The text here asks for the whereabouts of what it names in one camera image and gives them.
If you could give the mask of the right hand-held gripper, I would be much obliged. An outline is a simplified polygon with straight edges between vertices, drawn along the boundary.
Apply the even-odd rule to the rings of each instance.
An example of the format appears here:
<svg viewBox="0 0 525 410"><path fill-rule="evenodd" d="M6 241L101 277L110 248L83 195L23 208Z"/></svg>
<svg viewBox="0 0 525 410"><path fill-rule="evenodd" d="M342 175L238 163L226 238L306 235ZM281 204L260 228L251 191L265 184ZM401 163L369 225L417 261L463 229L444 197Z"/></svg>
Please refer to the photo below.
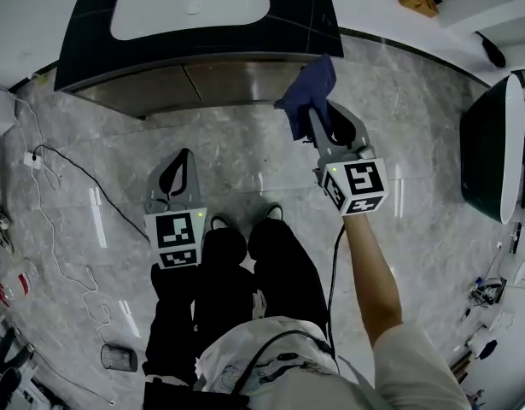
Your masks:
<svg viewBox="0 0 525 410"><path fill-rule="evenodd" d="M332 138L315 108L309 109L312 143L319 153L313 170L318 185L342 216L378 210L388 196L383 159L376 153L360 118L338 102L327 101Z"/></svg>

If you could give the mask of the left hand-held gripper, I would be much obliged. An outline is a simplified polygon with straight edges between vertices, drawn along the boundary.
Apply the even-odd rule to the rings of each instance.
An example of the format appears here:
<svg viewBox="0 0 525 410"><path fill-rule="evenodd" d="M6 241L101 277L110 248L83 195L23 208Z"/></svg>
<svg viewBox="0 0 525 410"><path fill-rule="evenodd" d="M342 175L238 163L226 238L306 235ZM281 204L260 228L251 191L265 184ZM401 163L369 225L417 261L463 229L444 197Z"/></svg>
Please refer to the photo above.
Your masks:
<svg viewBox="0 0 525 410"><path fill-rule="evenodd" d="M207 209L191 150L162 159L150 173L143 223L161 270L197 266Z"/></svg>

